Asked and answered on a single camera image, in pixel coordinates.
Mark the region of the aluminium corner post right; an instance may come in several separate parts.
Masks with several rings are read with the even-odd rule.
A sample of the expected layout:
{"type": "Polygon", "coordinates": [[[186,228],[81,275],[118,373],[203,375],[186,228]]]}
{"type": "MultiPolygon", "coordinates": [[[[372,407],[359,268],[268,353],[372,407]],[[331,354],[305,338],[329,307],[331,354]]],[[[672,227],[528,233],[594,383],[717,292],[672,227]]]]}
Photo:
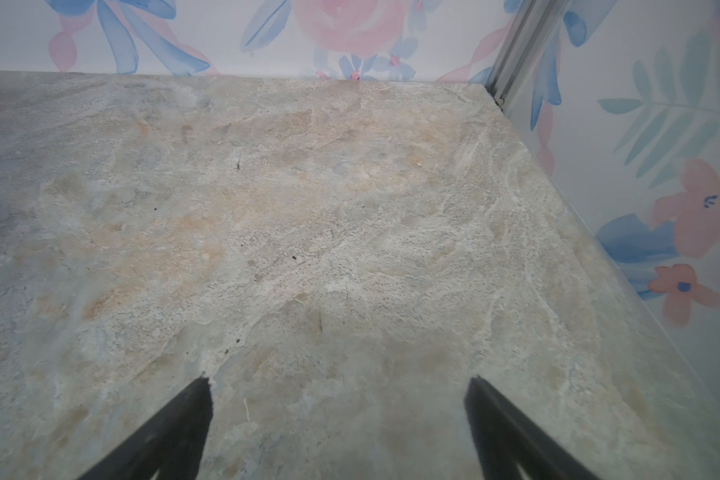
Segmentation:
{"type": "Polygon", "coordinates": [[[506,113],[525,77],[562,21],[570,0],[525,0],[519,3],[508,27],[491,75],[487,92],[506,113]]]}

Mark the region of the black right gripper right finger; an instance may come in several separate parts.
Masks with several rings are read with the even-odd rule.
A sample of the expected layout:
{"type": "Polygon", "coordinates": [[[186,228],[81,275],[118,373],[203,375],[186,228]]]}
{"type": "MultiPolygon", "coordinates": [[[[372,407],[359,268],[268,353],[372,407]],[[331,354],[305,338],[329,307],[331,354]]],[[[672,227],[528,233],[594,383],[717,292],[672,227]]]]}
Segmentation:
{"type": "Polygon", "coordinates": [[[470,379],[464,407],[485,479],[597,479],[487,380],[470,379]]]}

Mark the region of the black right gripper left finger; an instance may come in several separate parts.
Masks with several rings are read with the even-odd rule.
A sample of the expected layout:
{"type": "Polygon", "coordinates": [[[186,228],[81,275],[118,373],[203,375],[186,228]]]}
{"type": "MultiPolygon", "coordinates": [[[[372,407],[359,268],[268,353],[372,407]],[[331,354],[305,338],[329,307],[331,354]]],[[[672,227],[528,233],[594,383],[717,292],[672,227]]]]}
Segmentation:
{"type": "Polygon", "coordinates": [[[83,479],[195,479],[213,418],[209,379],[171,399],[83,479]]]}

